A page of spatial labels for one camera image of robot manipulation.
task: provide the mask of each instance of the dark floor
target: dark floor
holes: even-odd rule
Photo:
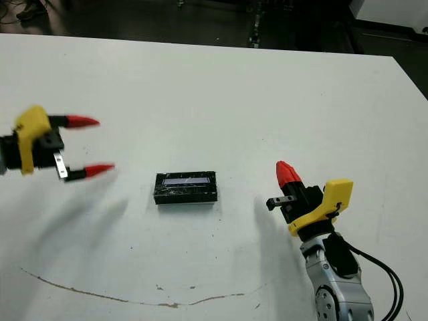
[[[48,16],[21,23],[15,14],[25,7],[23,0],[0,0],[0,17],[5,15],[0,32],[248,46],[255,17],[248,0],[238,0],[238,4],[233,0],[185,1],[178,9],[175,0],[50,0],[46,3]],[[259,47],[297,49],[292,10],[283,5],[279,9],[280,0],[270,1],[271,5],[263,8]],[[363,27],[354,30],[365,54],[395,57],[428,97],[428,43],[412,41],[400,33]],[[355,49],[341,23],[324,26],[320,43],[322,51],[354,53]]]

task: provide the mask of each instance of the white table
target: white table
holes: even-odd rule
[[[94,116],[63,131],[64,158],[117,166],[67,185],[52,169],[0,178],[2,321],[315,320],[300,240],[264,205],[281,159],[307,185],[354,180],[337,230],[400,275],[398,320],[426,319],[428,102],[393,58],[30,35],[0,48],[1,133],[33,103]],[[158,208],[155,174],[174,171],[217,171],[219,201]],[[360,264],[380,320],[390,281]]]

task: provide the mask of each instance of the black rectangular object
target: black rectangular object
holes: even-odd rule
[[[215,202],[215,172],[158,173],[153,197],[156,204]]]

